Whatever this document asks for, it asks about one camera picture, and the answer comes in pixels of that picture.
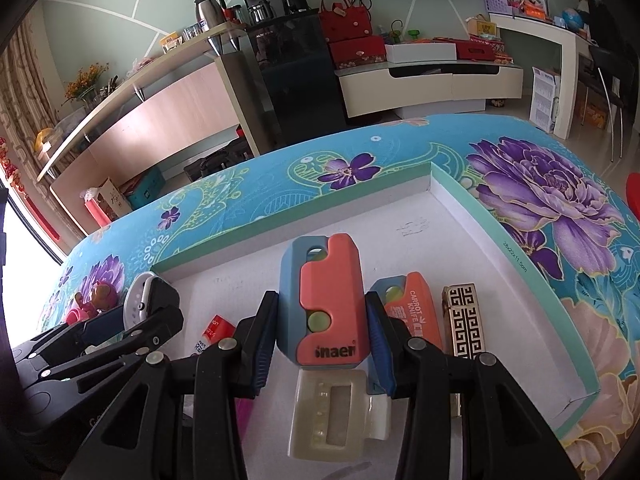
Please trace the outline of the red white glue bottle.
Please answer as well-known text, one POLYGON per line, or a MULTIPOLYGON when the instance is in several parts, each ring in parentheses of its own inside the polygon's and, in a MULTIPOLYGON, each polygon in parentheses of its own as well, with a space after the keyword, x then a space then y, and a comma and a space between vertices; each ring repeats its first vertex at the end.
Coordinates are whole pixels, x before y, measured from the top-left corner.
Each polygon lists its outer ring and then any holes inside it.
POLYGON ((233 336, 235 326, 222 316, 216 314, 207 324, 200 339, 194 344, 193 354, 202 354, 212 344, 218 344, 221 339, 233 336))

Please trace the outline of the brown pink puppy figurine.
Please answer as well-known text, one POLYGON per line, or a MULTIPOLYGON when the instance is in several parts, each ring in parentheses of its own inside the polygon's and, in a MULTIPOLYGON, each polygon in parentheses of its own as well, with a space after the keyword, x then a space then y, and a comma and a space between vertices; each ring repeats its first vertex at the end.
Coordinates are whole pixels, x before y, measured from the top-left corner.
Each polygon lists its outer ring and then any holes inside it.
POLYGON ((88 314, 98 314, 117 306, 118 292, 110 283, 96 282, 90 289, 88 299, 76 292, 75 301, 80 310, 88 314))

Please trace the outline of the gold black patterned lighter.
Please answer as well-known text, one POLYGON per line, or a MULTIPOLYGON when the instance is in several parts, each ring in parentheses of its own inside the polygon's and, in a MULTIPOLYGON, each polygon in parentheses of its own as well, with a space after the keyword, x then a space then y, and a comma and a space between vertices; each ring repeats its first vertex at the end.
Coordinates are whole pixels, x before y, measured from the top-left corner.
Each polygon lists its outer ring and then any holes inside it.
POLYGON ((451 395, 451 415, 462 414, 462 392, 468 385, 469 365, 461 365, 466 359, 473 361, 486 350, 484 328, 480 316, 480 300, 474 283, 445 286, 442 290, 442 313, 445 320, 446 348, 454 357, 451 395))

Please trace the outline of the orange blue naer toy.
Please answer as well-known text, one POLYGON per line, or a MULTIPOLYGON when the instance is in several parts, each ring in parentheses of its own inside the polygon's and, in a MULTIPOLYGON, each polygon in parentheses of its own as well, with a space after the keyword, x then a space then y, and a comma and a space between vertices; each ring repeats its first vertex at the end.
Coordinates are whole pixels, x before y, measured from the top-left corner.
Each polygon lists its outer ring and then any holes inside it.
POLYGON ((280 266, 280 351, 303 368, 354 368, 370 353, 358 248, 346 233, 301 236, 280 266))

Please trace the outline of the cream hair claw clip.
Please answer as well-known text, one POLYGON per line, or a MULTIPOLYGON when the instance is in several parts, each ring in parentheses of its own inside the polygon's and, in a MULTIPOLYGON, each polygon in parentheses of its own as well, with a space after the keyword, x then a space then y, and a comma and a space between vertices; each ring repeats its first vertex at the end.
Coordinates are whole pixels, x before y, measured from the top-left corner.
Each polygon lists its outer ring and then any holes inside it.
POLYGON ((368 393, 364 370, 301 370, 297 376, 288 456, 315 462, 352 462, 367 440, 385 441, 392 400, 368 393))

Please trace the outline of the orange carrot knife toy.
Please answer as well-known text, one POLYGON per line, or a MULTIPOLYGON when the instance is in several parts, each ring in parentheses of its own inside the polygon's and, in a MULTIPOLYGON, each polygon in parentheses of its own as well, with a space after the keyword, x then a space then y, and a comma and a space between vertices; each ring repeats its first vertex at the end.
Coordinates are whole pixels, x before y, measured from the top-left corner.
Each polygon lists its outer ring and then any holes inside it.
POLYGON ((378 294, 387 315, 404 322, 413 337, 444 348, 431 289, 420 272, 381 278, 371 292, 378 294))

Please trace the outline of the pink kids smartwatch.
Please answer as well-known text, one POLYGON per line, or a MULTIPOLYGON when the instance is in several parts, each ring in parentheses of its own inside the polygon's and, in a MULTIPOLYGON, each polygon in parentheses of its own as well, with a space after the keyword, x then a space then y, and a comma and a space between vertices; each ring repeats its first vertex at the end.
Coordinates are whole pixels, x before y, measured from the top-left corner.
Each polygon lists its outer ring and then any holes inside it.
POLYGON ((72 326, 79 322, 85 322, 95 318, 99 315, 99 312, 93 306, 87 307, 73 307, 68 310, 65 318, 65 323, 72 326))

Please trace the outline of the magenta lighter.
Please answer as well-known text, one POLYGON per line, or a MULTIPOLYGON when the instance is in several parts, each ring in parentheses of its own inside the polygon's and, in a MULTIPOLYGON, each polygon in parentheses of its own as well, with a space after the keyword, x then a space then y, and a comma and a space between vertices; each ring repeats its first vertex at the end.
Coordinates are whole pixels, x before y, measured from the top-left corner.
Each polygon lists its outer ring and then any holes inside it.
POLYGON ((235 413, 236 423, 238 424, 238 431, 240 439, 243 440, 248 424, 250 423, 250 416, 252 416, 254 410, 254 401, 250 399, 236 399, 235 400, 235 413))

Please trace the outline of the red gift bag on floor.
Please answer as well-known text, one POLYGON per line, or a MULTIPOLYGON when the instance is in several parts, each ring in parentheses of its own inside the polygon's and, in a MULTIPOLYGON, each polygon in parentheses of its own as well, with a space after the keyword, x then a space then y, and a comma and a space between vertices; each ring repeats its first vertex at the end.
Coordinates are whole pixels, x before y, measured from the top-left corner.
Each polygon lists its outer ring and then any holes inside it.
POLYGON ((130 203, 111 179, 106 179, 94 188, 87 188, 80 193, 80 197, 88 213, 100 228, 108 226, 132 211, 130 203))

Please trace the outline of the teal shallow cardboard tray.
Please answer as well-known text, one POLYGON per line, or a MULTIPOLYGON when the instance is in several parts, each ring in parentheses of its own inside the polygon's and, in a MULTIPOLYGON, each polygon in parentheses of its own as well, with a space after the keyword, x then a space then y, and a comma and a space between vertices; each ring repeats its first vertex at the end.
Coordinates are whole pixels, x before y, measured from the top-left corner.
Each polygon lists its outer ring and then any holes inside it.
POLYGON ((200 479, 573 479, 599 382, 502 225, 430 162, 183 250, 155 270, 198 359, 200 479))

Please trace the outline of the floral blue tablecloth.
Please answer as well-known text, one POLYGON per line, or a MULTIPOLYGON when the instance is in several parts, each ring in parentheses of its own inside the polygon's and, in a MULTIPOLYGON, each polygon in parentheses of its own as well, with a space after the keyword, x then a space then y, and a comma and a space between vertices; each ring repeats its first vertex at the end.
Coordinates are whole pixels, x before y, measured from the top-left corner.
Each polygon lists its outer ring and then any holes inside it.
POLYGON ((639 222, 568 148, 521 119, 437 115, 282 148, 197 180, 99 229, 67 258, 43 308, 61 324, 98 281, 117 290, 197 244, 263 218, 344 198, 428 162, 559 297, 600 392, 562 443, 578 474, 602 479, 639 431, 639 222))

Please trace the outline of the red plastic stool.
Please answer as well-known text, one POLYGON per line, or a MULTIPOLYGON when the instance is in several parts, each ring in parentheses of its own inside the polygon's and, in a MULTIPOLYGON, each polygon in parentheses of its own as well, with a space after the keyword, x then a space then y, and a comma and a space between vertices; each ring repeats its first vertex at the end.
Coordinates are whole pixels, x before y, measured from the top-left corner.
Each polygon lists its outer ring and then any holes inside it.
POLYGON ((629 209, 640 220, 640 174, 638 172, 628 174, 625 191, 629 209))

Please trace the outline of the black water dispenser cabinet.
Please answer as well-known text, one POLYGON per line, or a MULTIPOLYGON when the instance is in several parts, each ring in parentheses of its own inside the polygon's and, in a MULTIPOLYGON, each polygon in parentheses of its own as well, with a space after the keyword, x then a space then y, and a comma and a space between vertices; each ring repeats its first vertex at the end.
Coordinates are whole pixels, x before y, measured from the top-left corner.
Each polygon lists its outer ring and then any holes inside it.
POLYGON ((248 36, 282 141, 297 144, 346 129, 342 90, 307 0, 244 0, 248 36))

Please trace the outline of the steel thermos jug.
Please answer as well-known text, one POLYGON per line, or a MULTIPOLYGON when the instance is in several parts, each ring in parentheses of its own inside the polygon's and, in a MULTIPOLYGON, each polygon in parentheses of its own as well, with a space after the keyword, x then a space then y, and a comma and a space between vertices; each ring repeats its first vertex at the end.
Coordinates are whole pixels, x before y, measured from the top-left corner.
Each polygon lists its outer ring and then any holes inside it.
POLYGON ((196 20, 202 32, 227 21, 224 15, 226 0, 194 0, 194 4, 196 20))

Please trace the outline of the black metal chair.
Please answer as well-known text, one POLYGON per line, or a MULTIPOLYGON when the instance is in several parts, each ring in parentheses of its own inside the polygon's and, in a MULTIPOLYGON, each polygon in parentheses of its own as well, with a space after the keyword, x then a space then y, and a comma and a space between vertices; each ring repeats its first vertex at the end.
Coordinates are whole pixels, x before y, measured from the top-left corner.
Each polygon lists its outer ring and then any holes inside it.
POLYGON ((636 70, 622 56, 596 44, 590 44, 588 51, 590 61, 578 70, 578 81, 585 87, 582 118, 586 117, 590 92, 597 93, 605 99, 608 107, 606 132, 610 136, 610 159, 611 162, 615 162, 615 155, 623 158, 624 154, 625 110, 628 104, 625 93, 634 83, 636 70))

